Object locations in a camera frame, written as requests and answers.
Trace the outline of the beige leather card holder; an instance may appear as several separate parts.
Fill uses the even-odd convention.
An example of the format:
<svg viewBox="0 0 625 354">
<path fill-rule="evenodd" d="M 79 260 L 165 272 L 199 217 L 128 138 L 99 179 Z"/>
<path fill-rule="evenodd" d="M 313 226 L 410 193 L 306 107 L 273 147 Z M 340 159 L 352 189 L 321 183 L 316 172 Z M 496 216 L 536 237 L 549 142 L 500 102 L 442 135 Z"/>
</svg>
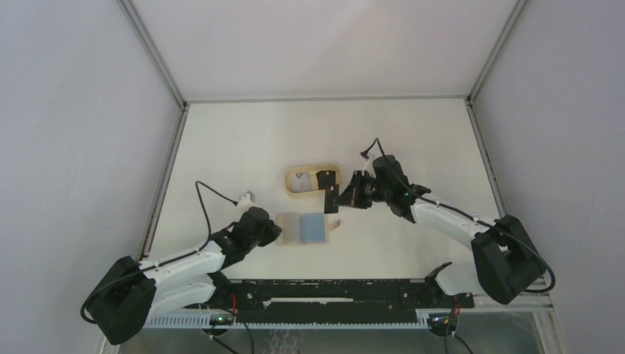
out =
<svg viewBox="0 0 625 354">
<path fill-rule="evenodd" d="M 278 246 L 308 246 L 329 242 L 329 233 L 341 225 L 341 219 L 322 213 L 279 213 L 276 224 L 282 229 Z"/>
</svg>

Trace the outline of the blue grey credit card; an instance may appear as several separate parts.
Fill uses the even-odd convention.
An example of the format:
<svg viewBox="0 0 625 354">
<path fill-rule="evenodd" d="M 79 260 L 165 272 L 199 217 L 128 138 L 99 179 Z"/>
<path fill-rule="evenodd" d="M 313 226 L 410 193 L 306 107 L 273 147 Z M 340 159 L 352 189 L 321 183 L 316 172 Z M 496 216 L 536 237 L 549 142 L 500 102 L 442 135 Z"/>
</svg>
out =
<svg viewBox="0 0 625 354">
<path fill-rule="evenodd" d="M 326 218 L 324 214 L 303 214 L 298 221 L 299 241 L 303 244 L 325 243 Z"/>
</svg>

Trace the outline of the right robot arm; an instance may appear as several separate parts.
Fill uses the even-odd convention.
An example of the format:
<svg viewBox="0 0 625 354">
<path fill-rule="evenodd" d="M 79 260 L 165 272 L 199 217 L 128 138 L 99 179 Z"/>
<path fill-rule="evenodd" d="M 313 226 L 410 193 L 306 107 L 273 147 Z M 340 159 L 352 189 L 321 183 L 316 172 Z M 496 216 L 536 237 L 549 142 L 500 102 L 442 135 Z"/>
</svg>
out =
<svg viewBox="0 0 625 354">
<path fill-rule="evenodd" d="M 333 203 L 354 209 L 384 203 L 397 217 L 435 229 L 471 251 L 471 264 L 448 261 L 429 274 L 426 297 L 436 307 L 460 294 L 486 294 L 507 305 L 522 293 L 535 293 L 534 282 L 553 274 L 518 218 L 482 218 L 446 204 L 430 189 L 410 183 L 394 156 L 369 159 Z"/>
</svg>

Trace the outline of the black credit card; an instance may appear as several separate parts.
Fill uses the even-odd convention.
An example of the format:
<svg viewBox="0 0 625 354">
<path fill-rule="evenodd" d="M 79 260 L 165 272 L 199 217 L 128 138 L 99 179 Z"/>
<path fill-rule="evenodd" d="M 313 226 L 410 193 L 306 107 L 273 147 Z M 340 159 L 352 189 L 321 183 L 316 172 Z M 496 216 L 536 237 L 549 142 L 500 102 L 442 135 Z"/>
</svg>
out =
<svg viewBox="0 0 625 354">
<path fill-rule="evenodd" d="M 339 206 L 336 199 L 339 196 L 340 188 L 338 184 L 334 184 L 324 189 L 324 214 L 337 214 Z"/>
</svg>

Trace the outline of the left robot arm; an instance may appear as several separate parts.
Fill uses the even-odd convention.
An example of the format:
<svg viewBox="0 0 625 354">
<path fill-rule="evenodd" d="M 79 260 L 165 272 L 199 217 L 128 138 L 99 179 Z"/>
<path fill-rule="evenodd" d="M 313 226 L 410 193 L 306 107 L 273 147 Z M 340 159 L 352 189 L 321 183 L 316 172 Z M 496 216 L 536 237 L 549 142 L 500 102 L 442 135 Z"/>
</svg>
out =
<svg viewBox="0 0 625 354">
<path fill-rule="evenodd" d="M 205 243 L 169 259 L 137 262 L 121 257 L 87 296 L 80 315 L 111 344 L 121 344 L 172 310 L 204 302 L 222 307 L 231 289 L 211 276 L 243 261 L 256 247 L 274 242 L 281 233 L 264 209 L 253 206 Z"/>
</svg>

